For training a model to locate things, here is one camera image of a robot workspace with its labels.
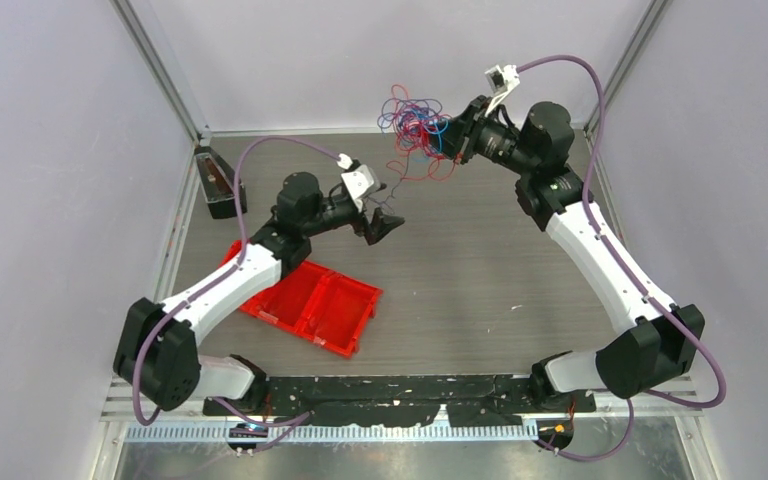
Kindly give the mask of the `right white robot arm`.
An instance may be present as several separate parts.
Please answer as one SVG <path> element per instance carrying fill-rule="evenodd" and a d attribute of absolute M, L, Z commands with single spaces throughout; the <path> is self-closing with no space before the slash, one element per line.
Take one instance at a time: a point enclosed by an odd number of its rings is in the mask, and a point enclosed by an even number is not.
<path fill-rule="evenodd" d="M 693 340 L 705 320 L 679 306 L 642 272 L 607 226 L 583 180 L 569 167 L 575 134 L 567 110 L 553 102 L 531 107 L 521 127 L 503 105 L 475 98 L 458 116 L 432 123 L 432 142 L 445 158 L 465 163 L 480 155 L 517 174 L 518 204 L 570 257 L 601 301 L 616 337 L 587 352 L 562 352 L 535 363 L 534 403 L 556 410 L 574 391 L 607 390 L 622 399 L 686 374 Z"/>

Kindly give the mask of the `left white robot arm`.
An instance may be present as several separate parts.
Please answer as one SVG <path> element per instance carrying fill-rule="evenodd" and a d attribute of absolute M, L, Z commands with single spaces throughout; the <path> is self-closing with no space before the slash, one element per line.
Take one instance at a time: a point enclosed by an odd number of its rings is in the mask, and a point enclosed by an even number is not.
<path fill-rule="evenodd" d="M 196 284 L 155 302 L 140 298 L 128 309 L 113 371 L 131 386 L 135 415 L 144 425 L 143 400 L 157 412 L 189 400 L 222 398 L 240 412 L 258 412 L 267 398 L 254 365 L 240 356 L 211 357 L 199 347 L 234 310 L 293 273 L 312 252 L 311 239 L 345 226 L 369 245 L 404 224 L 382 208 L 368 213 L 364 200 L 380 181 L 362 166 L 344 173 L 324 193 L 308 172 L 289 175 L 271 216 L 240 251 Z"/>

